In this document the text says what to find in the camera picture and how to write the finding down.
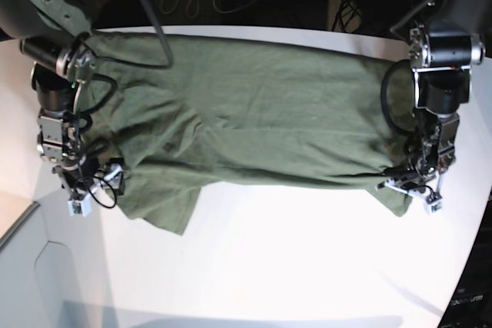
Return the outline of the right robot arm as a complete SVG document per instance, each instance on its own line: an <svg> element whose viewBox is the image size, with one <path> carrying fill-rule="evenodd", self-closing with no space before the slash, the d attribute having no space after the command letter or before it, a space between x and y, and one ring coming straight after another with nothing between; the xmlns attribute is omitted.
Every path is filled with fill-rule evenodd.
<svg viewBox="0 0 492 328"><path fill-rule="evenodd" d="M121 190L123 165L98 157L108 142L86 144L91 116L110 100L117 82L96 73L98 58L86 45L91 23L72 0L1 0L1 30L19 41L20 52L34 61L32 88L37 94L40 157L68 194L73 214L90 211L96 193Z"/></svg>

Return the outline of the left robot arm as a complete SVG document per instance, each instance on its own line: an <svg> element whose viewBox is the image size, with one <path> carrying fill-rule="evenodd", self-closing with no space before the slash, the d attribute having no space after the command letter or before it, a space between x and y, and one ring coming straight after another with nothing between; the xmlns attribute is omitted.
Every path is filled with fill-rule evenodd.
<svg viewBox="0 0 492 328"><path fill-rule="evenodd" d="M441 183L456 161L457 111L470 99L472 68L485 59L490 28L491 0L421 0L391 27L407 43L409 58L387 70L380 102L389 128L406 138L405 158L384 171L387 179L378 189L419 199L431 212L441 209ZM410 69L414 83L410 131L393 121L387 99L390 79L400 68Z"/></svg>

